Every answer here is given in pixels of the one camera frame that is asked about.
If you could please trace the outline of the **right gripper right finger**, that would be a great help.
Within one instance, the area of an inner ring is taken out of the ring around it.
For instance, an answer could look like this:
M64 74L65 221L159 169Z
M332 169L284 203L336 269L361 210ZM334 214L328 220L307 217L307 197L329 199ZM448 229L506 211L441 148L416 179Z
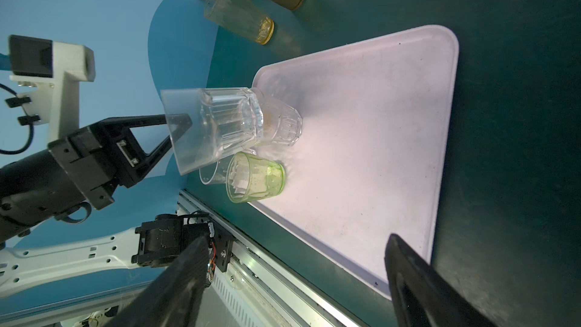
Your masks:
M395 233L384 263L399 326L494 325Z

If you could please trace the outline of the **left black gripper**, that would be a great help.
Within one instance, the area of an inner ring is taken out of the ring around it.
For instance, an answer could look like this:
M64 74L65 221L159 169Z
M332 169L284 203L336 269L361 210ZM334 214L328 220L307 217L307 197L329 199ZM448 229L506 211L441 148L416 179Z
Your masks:
M97 210L114 203L118 185L142 181L172 148L172 134L192 127L186 114L109 117L48 144L48 151L79 192ZM136 129L164 128L166 136L142 145Z

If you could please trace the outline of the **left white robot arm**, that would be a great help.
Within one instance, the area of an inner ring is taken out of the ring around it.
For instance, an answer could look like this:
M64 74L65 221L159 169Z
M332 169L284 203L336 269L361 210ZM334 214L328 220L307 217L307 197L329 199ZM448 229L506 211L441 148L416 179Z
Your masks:
M203 211L179 215L177 172L152 177L169 139L144 151L133 131L163 115L113 117L1 170L1 294L109 269L166 267L196 238L219 257Z

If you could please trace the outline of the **lilac plastic tray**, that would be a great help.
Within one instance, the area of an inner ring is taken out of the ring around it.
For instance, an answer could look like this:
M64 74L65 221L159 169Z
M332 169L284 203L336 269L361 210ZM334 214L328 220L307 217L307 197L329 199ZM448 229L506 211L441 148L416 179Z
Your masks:
M426 25L260 68L253 87L303 126L257 148L287 181L254 207L389 297L390 235L431 259L458 55L452 30Z

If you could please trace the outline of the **green faceted glass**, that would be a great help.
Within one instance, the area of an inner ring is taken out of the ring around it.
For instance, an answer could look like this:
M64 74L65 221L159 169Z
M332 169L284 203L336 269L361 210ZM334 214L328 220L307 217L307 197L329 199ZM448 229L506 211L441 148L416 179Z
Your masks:
M225 187L233 203L278 196L285 184L285 169L277 162L245 152L235 154L229 162Z

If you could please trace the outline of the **clear faceted glass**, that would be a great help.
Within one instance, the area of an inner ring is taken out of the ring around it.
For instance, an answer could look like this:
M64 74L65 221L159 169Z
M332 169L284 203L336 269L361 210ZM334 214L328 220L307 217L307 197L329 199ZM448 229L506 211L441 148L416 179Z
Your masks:
M204 185L225 184L231 159L239 152L257 155L255 149L235 147L233 150L211 154L211 163L199 169L199 177Z
M263 139L259 99L248 88L166 89L161 101L183 176Z
M302 134L303 118L299 112L260 89L251 89L257 96L263 114L263 145L294 145Z

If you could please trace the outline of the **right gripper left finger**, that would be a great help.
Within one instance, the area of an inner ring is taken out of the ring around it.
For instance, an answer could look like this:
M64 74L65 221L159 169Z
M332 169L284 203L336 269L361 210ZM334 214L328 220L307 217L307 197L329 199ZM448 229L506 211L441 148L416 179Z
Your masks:
M194 326L210 261L207 240L196 238L109 326Z

